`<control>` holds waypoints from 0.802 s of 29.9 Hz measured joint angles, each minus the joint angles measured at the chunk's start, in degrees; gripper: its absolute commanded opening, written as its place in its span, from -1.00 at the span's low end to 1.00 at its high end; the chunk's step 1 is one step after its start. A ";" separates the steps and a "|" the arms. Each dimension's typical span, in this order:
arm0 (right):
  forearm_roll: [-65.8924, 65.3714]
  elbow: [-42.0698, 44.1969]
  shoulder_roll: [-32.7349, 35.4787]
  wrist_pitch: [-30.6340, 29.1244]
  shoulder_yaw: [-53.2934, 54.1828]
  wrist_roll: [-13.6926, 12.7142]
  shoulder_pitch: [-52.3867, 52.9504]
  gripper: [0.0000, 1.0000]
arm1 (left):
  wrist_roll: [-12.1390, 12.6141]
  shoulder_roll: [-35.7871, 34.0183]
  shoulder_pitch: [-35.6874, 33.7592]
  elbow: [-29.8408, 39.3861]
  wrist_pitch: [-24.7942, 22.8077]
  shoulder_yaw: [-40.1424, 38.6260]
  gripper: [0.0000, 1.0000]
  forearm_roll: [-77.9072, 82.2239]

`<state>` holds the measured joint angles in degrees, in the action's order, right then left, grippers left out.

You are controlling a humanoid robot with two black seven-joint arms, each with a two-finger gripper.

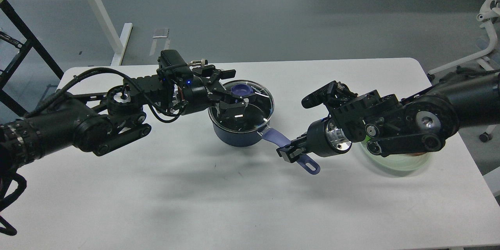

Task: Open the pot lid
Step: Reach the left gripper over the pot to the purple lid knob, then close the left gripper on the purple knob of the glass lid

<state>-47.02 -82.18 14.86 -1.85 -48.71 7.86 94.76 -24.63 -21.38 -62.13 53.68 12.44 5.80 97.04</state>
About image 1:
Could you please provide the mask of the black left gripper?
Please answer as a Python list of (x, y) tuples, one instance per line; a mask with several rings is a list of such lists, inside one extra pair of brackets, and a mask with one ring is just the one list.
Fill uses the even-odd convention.
[(220, 70), (215, 65), (206, 65), (193, 68), (195, 76), (182, 79), (181, 97), (186, 102), (181, 115), (188, 115), (215, 106), (217, 104), (217, 117), (234, 118), (243, 115), (248, 107), (250, 95), (241, 95), (237, 98), (231, 97), (225, 102), (221, 93), (223, 87), (219, 80), (232, 79), (236, 70)]

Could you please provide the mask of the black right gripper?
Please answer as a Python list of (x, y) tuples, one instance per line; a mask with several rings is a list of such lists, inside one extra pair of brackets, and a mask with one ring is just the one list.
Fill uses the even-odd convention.
[(277, 148), (277, 153), (288, 163), (311, 163), (307, 153), (312, 152), (321, 157), (329, 157), (348, 152), (352, 142), (344, 136), (342, 129), (332, 119), (321, 119), (313, 122), (307, 130), (291, 143)]

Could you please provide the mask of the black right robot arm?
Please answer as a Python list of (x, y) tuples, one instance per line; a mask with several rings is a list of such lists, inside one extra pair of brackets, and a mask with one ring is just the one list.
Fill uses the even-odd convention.
[(458, 68), (404, 99), (376, 90), (358, 95), (332, 81), (301, 103), (304, 108), (323, 104), (328, 115), (280, 145), (278, 155), (290, 163), (302, 154), (344, 154), (363, 141), (368, 152), (382, 157), (437, 152), (461, 128), (499, 124), (499, 70)]

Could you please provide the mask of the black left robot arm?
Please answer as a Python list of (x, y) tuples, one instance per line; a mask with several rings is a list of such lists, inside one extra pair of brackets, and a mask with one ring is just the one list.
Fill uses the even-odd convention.
[[(69, 92), (84, 79), (106, 73), (121, 76), (123, 84), (104, 93)], [(70, 146), (102, 156), (147, 136), (152, 128), (145, 123), (145, 105), (162, 123), (210, 107), (222, 118), (243, 114), (253, 93), (237, 94), (220, 83), (235, 75), (235, 70), (214, 65), (192, 68), (182, 63), (160, 66), (155, 75), (136, 79), (107, 67), (74, 76), (34, 111), (1, 125), (1, 210), (27, 187), (17, 172), (22, 166)]]

